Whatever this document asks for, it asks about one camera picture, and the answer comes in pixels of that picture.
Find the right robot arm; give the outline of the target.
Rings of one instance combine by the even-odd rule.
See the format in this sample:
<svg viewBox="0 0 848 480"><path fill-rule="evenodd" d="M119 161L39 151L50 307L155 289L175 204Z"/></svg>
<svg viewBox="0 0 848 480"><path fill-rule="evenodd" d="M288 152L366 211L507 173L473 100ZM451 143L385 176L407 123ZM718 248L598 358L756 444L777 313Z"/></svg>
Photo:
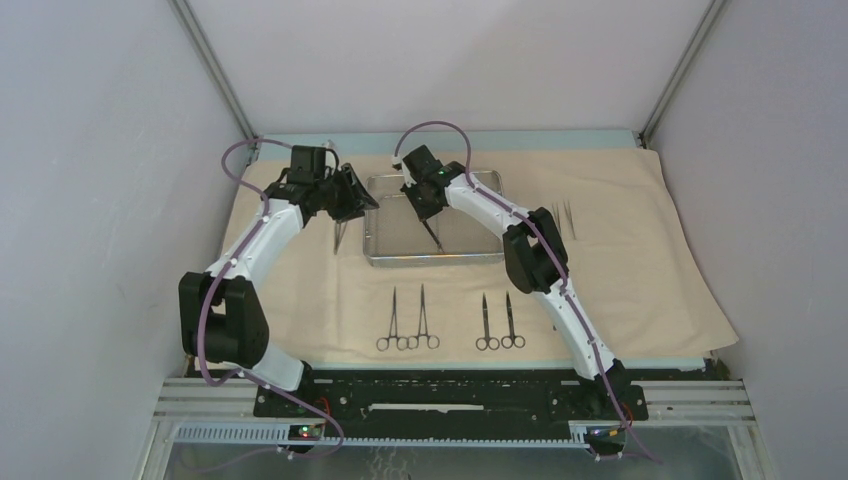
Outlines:
<svg viewBox="0 0 848 480"><path fill-rule="evenodd" d="M545 208L528 210L508 201L465 166L444 164L425 146L402 158L393 157L392 166L402 172L401 191L420 220L450 207L501 237L509 280L545 309L571 352L574 370L593 382L581 392L583 408L596 418L616 411L622 403L620 391L630 384L630 378L580 304L552 214Z"/></svg>

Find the thin metal needle tweezers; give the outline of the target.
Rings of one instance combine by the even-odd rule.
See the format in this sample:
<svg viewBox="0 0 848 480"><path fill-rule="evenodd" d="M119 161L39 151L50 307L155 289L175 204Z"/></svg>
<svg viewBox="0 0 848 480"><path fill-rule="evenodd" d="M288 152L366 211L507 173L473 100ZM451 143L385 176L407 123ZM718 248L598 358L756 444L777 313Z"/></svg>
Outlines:
<svg viewBox="0 0 848 480"><path fill-rule="evenodd" d="M569 212L565 203L554 203L551 205L552 215L556 227L563 239L572 239L571 225L569 220Z"/></svg>

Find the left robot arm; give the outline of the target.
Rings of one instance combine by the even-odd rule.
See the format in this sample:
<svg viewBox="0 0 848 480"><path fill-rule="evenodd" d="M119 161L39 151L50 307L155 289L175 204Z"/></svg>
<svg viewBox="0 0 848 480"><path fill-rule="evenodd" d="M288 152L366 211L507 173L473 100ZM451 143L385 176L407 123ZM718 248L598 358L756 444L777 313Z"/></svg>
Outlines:
<svg viewBox="0 0 848 480"><path fill-rule="evenodd" d="M278 404L292 416L304 416L316 403L315 388L301 380L307 365L273 344L258 291L286 246L318 213L341 224L379 205L329 146L291 146L289 165L266 188L236 181L258 195L259 205L216 262L180 279L182 347L203 365L224 364L280 388Z"/></svg>

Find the metal hemostat clamp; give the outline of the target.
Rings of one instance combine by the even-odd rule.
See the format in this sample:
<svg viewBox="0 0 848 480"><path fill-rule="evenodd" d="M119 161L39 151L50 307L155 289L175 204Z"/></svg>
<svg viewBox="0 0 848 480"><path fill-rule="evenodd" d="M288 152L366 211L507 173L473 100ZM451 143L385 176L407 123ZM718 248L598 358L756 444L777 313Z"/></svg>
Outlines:
<svg viewBox="0 0 848 480"><path fill-rule="evenodd" d="M440 338L430 332L429 322L426 308L426 290L423 284L419 290L419 316L417 331L414 335L407 337L407 348L410 350L418 349L424 345L427 349L435 350L441 345Z"/></svg>
<svg viewBox="0 0 848 480"><path fill-rule="evenodd" d="M375 346L379 352L388 351L392 346L398 351L410 349L409 337L399 334L398 311L397 311L397 289L393 288L391 299L391 316L387 333L378 337Z"/></svg>

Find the metal surgical instrument tray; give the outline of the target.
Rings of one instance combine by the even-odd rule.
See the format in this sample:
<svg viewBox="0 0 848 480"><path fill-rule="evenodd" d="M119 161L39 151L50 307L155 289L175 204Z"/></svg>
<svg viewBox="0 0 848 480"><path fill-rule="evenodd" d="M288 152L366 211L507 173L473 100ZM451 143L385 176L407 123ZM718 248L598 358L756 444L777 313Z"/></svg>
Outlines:
<svg viewBox="0 0 848 480"><path fill-rule="evenodd" d="M441 267L498 263L503 260L501 239L469 215L452 208L428 220L443 244L433 240L416 217L400 174L374 175L366 180L379 208L365 214L363 254L377 268Z"/></svg>

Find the metal surgical scissors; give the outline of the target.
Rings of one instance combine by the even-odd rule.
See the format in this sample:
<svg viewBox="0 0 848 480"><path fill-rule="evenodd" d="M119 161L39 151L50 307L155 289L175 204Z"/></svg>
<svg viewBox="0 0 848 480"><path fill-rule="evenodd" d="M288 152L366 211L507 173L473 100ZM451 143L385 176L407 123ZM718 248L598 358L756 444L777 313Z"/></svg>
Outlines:
<svg viewBox="0 0 848 480"><path fill-rule="evenodd" d="M508 332L501 338L501 346L505 349L522 349L526 346L526 339L516 332L513 305L509 292L505 294L505 309Z"/></svg>

